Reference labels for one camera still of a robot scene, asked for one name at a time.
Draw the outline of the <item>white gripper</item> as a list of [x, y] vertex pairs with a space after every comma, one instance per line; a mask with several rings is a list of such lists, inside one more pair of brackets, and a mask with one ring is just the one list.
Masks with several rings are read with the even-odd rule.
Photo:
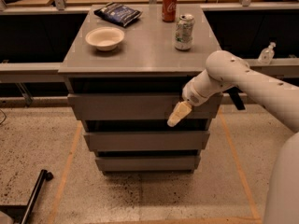
[[182, 119], [191, 113], [192, 106], [199, 106], [207, 101], [207, 98], [195, 89], [196, 84], [197, 82], [195, 81], [195, 78], [193, 78], [183, 87], [182, 99], [184, 101], [176, 104], [167, 121], [168, 126], [176, 126]]

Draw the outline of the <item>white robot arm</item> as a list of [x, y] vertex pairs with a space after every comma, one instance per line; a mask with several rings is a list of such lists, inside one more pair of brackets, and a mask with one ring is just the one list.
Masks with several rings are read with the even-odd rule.
[[167, 124], [176, 126], [194, 106], [237, 87], [293, 131], [280, 149], [270, 177], [263, 224], [299, 224], [299, 87], [252, 70], [234, 54], [218, 50], [183, 88]]

